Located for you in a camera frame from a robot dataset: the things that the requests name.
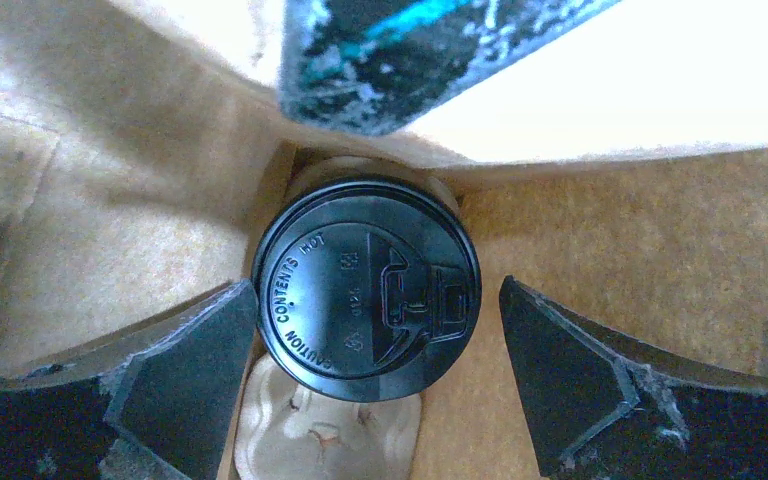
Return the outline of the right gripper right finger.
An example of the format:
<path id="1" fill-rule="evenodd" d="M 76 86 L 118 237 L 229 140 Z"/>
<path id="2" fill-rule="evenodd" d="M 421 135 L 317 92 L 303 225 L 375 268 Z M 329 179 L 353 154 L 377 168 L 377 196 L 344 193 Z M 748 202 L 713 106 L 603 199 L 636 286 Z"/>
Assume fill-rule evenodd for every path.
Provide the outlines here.
<path id="1" fill-rule="evenodd" d="M 499 306 L 542 476 L 768 479 L 768 378 L 652 346 L 513 277 Z"/>

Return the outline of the green paper bag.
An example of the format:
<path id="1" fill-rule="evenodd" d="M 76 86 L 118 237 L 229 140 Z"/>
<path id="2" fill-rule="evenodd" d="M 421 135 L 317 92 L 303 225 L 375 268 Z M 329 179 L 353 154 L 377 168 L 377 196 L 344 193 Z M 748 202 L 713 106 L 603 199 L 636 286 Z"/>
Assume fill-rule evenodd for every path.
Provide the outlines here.
<path id="1" fill-rule="evenodd" d="M 456 193 L 484 302 L 423 396 L 415 479 L 538 475 L 505 349 L 512 275 L 695 360 L 768 376 L 768 30 L 628 1 L 388 137 L 305 128 L 251 66 L 276 1 L 0 1 L 0 376 L 248 273 L 330 155 Z"/>

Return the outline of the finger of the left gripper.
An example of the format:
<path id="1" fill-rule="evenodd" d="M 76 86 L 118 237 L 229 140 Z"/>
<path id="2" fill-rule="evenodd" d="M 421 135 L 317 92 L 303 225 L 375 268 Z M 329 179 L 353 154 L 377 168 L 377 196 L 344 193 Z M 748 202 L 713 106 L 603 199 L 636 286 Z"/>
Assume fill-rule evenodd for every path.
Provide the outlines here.
<path id="1" fill-rule="evenodd" d="M 610 1 L 289 1 L 289 119 L 390 134 L 612 7 Z"/>

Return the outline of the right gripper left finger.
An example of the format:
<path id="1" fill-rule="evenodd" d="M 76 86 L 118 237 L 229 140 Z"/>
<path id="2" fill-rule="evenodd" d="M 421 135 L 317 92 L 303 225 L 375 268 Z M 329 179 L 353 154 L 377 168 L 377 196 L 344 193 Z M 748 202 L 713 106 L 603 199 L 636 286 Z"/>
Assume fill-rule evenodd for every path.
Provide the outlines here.
<path id="1" fill-rule="evenodd" d="M 0 479 L 216 478 L 257 314 L 243 280 L 0 378 Z"/>

